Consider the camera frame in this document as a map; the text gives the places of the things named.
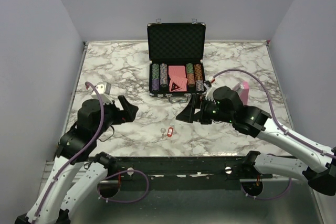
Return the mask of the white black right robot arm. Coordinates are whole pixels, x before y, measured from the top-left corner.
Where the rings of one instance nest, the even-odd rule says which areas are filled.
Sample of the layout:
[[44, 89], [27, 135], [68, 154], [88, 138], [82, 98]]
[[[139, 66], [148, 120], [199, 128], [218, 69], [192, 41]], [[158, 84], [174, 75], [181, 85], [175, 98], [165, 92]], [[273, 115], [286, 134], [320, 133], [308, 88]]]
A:
[[192, 95], [176, 119], [186, 123], [230, 123], [237, 132], [271, 143], [292, 155], [285, 158], [250, 151], [241, 165], [246, 177], [259, 173], [280, 175], [306, 182], [321, 194], [335, 195], [335, 149], [281, 125], [275, 116], [256, 106], [243, 104], [238, 93], [227, 86], [210, 88], [205, 97]]

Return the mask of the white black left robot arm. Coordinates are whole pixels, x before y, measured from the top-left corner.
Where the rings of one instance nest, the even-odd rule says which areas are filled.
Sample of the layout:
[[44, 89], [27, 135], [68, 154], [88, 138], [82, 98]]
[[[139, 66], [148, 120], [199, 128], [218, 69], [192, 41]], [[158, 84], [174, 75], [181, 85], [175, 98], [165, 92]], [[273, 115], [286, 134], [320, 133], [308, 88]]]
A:
[[101, 152], [85, 175], [72, 182], [102, 133], [113, 125], [135, 120], [139, 108], [122, 95], [118, 99], [121, 109], [104, 94], [82, 103], [76, 122], [60, 139], [54, 165], [41, 194], [28, 213], [16, 218], [16, 223], [70, 223], [73, 213], [98, 182], [116, 175], [116, 160]]

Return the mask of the red key tag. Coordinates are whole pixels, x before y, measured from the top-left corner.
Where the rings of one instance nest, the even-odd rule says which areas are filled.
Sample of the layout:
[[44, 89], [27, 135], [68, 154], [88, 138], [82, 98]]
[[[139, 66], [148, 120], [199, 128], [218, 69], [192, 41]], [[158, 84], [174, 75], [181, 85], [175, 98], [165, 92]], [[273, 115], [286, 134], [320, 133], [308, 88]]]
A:
[[173, 132], [174, 132], [174, 127], [173, 126], [169, 127], [167, 130], [167, 136], [172, 137]]

